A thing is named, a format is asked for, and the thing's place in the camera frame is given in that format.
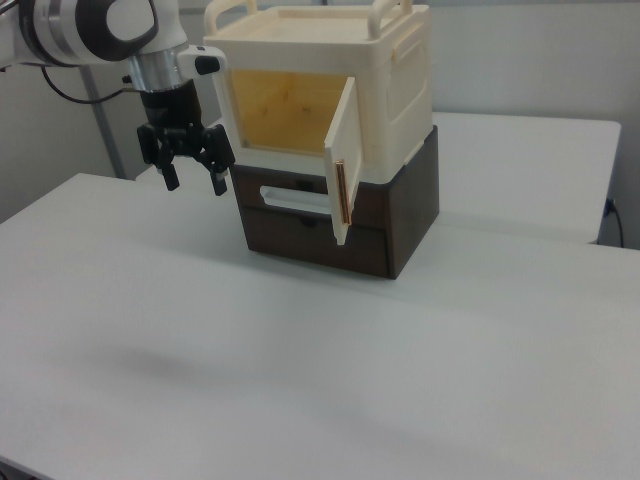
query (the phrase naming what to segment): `cabinet door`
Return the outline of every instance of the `cabinet door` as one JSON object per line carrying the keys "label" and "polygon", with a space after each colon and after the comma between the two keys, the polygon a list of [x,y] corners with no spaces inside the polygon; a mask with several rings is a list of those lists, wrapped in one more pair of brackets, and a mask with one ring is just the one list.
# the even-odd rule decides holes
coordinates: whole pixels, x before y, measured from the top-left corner
{"label": "cabinet door", "polygon": [[333,233],[344,245],[362,171],[362,138],[355,78],[349,77],[324,141]]}

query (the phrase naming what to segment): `table surface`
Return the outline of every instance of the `table surface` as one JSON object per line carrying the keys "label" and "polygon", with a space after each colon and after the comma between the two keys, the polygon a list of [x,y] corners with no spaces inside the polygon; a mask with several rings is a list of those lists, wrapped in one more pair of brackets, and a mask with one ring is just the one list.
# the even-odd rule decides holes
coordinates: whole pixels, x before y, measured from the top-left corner
{"label": "table surface", "polygon": [[[593,243],[620,136],[615,122],[434,113],[440,217],[464,228]],[[175,161],[183,188],[211,191],[201,165]],[[162,185],[155,169],[137,181]]]}
{"label": "table surface", "polygon": [[84,175],[0,245],[0,460],[44,478],[640,471],[640,252],[435,225],[382,280]]}

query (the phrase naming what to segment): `white drawer handle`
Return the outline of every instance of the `white drawer handle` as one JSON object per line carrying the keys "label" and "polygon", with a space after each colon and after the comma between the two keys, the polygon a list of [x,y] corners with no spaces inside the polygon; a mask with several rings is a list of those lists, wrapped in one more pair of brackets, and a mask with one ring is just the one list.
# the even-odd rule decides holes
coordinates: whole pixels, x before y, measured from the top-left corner
{"label": "white drawer handle", "polygon": [[247,4],[247,14],[255,15],[258,13],[256,0],[214,0],[209,4],[204,12],[204,24],[207,35],[216,35],[218,33],[217,20],[221,13],[226,12],[230,8],[237,7],[243,3]]}
{"label": "white drawer handle", "polygon": [[[413,11],[413,0],[402,0],[402,14],[409,15]],[[382,17],[398,4],[397,0],[375,0],[369,9],[367,26],[369,29],[369,40],[377,40],[382,34]]]}
{"label": "white drawer handle", "polygon": [[331,215],[329,196],[322,193],[262,186],[260,187],[260,195],[262,195],[264,203],[272,207]]}

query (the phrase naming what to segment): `dark brown drawer unit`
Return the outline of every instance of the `dark brown drawer unit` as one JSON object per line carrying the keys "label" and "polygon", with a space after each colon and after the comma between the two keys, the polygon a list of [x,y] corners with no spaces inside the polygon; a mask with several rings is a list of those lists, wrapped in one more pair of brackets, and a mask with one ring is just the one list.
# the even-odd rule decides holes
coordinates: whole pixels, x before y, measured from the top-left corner
{"label": "dark brown drawer unit", "polygon": [[438,130],[386,185],[360,183],[346,243],[329,215],[267,205],[263,186],[327,193],[326,178],[236,165],[231,170],[247,244],[255,252],[397,278],[440,211]]}

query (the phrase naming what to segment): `wooden drawer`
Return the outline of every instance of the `wooden drawer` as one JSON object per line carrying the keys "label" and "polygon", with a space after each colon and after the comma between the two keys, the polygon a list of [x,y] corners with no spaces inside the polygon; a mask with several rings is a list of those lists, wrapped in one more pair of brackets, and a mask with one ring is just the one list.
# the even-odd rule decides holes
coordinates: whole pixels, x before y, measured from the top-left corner
{"label": "wooden drawer", "polygon": [[338,246],[330,218],[241,208],[249,249],[355,272],[389,276],[385,232],[352,226]]}
{"label": "wooden drawer", "polygon": [[[320,176],[277,172],[240,165],[234,165],[231,172],[238,203],[245,207],[272,212],[284,211],[284,209],[272,207],[265,203],[260,194],[260,188],[263,186],[327,194],[327,180]],[[361,183],[358,187],[358,196],[353,209],[353,225],[367,228],[385,228],[385,194],[384,186]],[[305,213],[305,215],[322,217],[320,214],[314,215],[312,213]]]}

